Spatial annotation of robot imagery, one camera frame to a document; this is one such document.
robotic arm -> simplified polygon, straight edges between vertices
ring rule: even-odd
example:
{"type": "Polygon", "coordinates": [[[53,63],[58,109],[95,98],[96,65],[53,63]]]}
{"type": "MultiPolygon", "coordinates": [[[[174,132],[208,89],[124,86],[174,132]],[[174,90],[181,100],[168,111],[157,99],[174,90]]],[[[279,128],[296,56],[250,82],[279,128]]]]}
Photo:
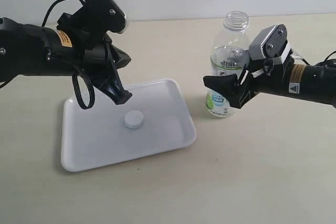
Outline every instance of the robotic arm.
{"type": "Polygon", "coordinates": [[[56,1],[48,10],[42,26],[22,25],[0,18],[0,88],[19,74],[25,76],[72,76],[77,101],[82,109],[95,102],[93,86],[115,104],[132,96],[120,81],[117,69],[131,58],[112,44],[106,34],[122,33],[127,27],[125,14],[113,0],[80,0],[83,7],[73,15],[63,13],[57,30],[44,27],[56,1]],[[90,102],[82,99],[78,76],[89,90],[90,102]]]}
{"type": "Polygon", "coordinates": [[[336,59],[315,66],[294,63],[293,50],[284,25],[262,30],[250,44],[249,63],[243,73],[224,77],[205,76],[206,87],[224,96],[241,109],[258,93],[281,95],[300,100],[331,104],[336,108],[336,59]]]}

beige table surface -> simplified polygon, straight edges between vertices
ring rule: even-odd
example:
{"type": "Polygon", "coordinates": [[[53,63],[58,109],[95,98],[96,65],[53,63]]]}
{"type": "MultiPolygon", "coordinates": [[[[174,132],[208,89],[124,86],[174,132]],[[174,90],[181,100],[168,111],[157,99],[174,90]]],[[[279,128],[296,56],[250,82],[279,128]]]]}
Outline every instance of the beige table surface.
{"type": "MultiPolygon", "coordinates": [[[[284,23],[311,63],[336,49],[336,14],[284,23]]],[[[71,174],[60,166],[71,78],[18,77],[0,90],[0,223],[335,223],[336,110],[261,94],[228,119],[205,109],[202,77],[221,19],[131,23],[114,44],[124,84],[175,79],[197,139],[189,148],[71,174]]]]}

white plastic tray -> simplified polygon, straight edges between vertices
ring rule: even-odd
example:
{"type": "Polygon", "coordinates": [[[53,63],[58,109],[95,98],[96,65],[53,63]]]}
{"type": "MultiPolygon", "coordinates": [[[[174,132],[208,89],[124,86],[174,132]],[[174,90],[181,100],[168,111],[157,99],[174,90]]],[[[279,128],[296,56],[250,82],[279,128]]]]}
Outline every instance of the white plastic tray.
{"type": "Polygon", "coordinates": [[[75,97],[65,102],[61,147],[64,169],[78,172],[194,143],[196,129],[174,80],[162,79],[125,89],[133,96],[123,105],[115,105],[98,90],[92,109],[82,110],[75,97]],[[131,110],[144,115],[139,129],[125,125],[124,117],[131,110]]]}

white bottle cap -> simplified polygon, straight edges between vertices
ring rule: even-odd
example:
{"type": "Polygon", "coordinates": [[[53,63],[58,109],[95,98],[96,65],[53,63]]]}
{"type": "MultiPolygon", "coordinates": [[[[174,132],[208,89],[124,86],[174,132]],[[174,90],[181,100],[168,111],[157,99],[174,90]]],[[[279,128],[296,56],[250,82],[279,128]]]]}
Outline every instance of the white bottle cap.
{"type": "Polygon", "coordinates": [[[127,128],[138,129],[142,125],[144,116],[139,110],[131,110],[125,116],[125,124],[127,128]]]}

plastic bottle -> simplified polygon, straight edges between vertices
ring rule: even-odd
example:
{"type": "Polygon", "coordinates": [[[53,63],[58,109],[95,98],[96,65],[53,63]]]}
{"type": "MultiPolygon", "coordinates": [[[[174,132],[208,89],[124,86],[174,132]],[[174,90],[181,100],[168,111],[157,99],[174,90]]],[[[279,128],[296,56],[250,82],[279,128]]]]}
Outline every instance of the plastic bottle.
{"type": "MultiPolygon", "coordinates": [[[[211,52],[212,75],[228,76],[238,75],[248,64],[247,49],[249,40],[246,30],[249,25],[248,16],[239,11],[229,12],[224,20],[224,29],[215,37],[211,52]]],[[[226,118],[234,114],[229,102],[213,90],[208,90],[206,96],[208,111],[219,118],[226,118]]]]}

